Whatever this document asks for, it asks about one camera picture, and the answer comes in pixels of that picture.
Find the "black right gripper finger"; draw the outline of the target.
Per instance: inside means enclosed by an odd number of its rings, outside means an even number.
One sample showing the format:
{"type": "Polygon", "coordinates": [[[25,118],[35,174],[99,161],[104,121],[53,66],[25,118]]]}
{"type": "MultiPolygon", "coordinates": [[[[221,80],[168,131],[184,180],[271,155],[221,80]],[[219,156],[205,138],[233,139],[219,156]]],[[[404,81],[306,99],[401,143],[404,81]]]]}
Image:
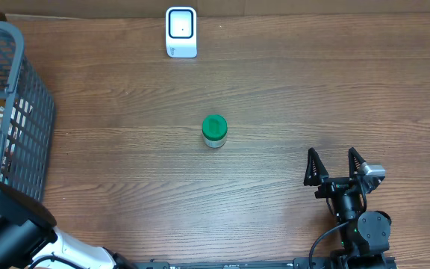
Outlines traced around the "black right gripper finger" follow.
{"type": "Polygon", "coordinates": [[[329,174],[327,169],[322,163],[315,148],[311,147],[308,150],[308,163],[303,182],[304,186],[319,186],[328,178],[329,174]]]}
{"type": "Polygon", "coordinates": [[[358,151],[351,147],[348,150],[349,159],[349,177],[352,179],[361,178],[364,175],[363,168],[361,167],[366,161],[358,153],[358,151]]]}

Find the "green lidded jar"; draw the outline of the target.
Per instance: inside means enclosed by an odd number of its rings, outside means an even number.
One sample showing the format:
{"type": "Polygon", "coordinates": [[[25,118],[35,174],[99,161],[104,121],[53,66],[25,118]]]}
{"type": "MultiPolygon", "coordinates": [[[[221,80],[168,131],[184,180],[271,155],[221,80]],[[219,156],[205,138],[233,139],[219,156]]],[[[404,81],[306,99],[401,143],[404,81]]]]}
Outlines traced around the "green lidded jar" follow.
{"type": "Polygon", "coordinates": [[[202,123],[202,137],[210,148],[219,148],[226,142],[228,124],[226,119],[219,114],[206,116],[202,123]]]}

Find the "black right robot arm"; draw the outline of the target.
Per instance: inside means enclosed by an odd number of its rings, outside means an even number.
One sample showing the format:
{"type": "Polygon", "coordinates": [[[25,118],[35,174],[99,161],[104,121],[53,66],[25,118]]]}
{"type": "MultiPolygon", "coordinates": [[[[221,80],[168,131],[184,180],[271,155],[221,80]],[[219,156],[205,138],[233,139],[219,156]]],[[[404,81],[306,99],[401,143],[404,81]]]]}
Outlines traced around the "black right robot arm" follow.
{"type": "Polygon", "coordinates": [[[335,227],[312,244],[307,267],[315,268],[396,268],[394,258],[384,255],[390,249],[392,220],[384,211],[369,211],[367,195],[385,179],[380,164],[370,164],[355,148],[348,150],[349,175],[331,177],[314,148],[308,150],[303,184],[317,188],[314,195],[326,201],[335,227]],[[320,261],[314,259],[317,245],[334,232],[340,233],[341,248],[320,261]]]}

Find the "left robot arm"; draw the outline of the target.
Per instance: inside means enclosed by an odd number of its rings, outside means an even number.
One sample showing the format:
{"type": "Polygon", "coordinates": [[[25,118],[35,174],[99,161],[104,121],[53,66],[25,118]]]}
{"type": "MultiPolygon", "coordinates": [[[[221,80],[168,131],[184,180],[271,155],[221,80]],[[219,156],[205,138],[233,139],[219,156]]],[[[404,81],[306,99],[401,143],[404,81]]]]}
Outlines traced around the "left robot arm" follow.
{"type": "Polygon", "coordinates": [[[0,181],[0,268],[135,268],[62,232],[40,201],[0,181]]]}

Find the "white barcode scanner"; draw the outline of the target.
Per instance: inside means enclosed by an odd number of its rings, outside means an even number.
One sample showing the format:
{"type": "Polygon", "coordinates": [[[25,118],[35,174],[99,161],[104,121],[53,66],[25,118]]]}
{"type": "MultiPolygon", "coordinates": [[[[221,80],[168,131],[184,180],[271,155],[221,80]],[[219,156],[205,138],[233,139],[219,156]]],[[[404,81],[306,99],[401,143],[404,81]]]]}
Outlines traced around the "white barcode scanner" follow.
{"type": "Polygon", "coordinates": [[[174,6],[165,16],[166,52],[171,58],[195,58],[197,49],[197,13],[192,7],[174,6]]]}

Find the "grey plastic shopping basket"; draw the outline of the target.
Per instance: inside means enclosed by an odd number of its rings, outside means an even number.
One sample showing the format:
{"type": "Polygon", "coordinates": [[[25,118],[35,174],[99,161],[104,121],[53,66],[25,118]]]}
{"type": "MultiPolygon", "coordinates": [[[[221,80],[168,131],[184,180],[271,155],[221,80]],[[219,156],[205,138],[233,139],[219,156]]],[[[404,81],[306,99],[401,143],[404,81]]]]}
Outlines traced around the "grey plastic shopping basket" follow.
{"type": "Polygon", "coordinates": [[[25,43],[18,28],[0,22],[0,99],[6,99],[0,130],[0,181],[36,200],[42,200],[54,131],[56,108],[43,80],[25,56],[25,43]],[[33,105],[26,114],[21,100],[33,105]],[[11,119],[12,108],[27,117],[20,127],[11,119]],[[22,131],[8,135],[12,123],[22,131]]]}

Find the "brown cardboard backdrop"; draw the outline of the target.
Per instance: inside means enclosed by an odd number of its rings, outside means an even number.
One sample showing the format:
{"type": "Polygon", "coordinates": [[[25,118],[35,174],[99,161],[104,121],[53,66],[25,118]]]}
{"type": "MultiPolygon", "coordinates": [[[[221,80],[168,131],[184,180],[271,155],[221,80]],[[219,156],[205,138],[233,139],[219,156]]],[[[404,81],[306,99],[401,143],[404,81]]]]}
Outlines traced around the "brown cardboard backdrop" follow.
{"type": "Polygon", "coordinates": [[[0,0],[2,13],[72,18],[162,17],[172,6],[200,16],[430,12],[430,0],[0,0]]]}

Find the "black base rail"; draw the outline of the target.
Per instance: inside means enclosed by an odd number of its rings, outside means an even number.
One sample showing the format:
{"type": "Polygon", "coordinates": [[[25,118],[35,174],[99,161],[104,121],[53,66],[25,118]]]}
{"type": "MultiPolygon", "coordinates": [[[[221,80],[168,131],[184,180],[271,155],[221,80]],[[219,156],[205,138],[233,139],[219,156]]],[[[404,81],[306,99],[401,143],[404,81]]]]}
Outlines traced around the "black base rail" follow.
{"type": "Polygon", "coordinates": [[[135,262],[138,269],[332,269],[336,268],[330,258],[295,258],[291,261],[261,261],[261,262],[205,262],[205,263],[175,263],[169,262],[135,262]]]}

